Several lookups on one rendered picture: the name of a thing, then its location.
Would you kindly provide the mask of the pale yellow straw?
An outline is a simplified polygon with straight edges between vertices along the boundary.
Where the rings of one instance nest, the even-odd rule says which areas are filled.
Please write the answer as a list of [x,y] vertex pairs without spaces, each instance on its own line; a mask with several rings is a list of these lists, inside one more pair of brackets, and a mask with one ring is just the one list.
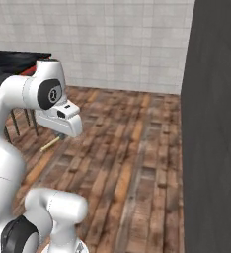
[[58,136],[55,139],[53,139],[52,141],[50,141],[48,144],[46,144],[45,146],[43,146],[40,149],[40,152],[44,152],[45,150],[47,150],[48,148],[50,148],[51,146],[53,146],[59,139],[60,139],[60,137]]

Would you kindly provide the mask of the black dining counter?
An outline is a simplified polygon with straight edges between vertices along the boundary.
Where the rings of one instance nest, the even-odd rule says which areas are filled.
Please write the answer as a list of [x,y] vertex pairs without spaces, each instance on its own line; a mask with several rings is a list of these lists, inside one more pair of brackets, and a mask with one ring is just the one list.
[[38,60],[50,57],[50,53],[0,51],[0,75],[20,74],[35,66]]

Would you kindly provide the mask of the dark grey tall cabinet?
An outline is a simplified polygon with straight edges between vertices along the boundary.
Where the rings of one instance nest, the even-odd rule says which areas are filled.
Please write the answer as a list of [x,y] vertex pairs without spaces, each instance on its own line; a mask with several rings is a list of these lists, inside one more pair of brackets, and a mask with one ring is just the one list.
[[231,0],[195,0],[181,93],[186,253],[231,253]]

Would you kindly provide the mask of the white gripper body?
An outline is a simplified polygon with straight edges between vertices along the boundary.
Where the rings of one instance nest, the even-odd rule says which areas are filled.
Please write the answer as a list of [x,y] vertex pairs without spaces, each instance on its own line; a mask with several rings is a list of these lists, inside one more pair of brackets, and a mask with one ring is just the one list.
[[70,119],[52,118],[47,116],[43,111],[36,110],[35,116],[39,125],[67,136],[77,137],[82,133],[82,121],[79,115],[73,116]]

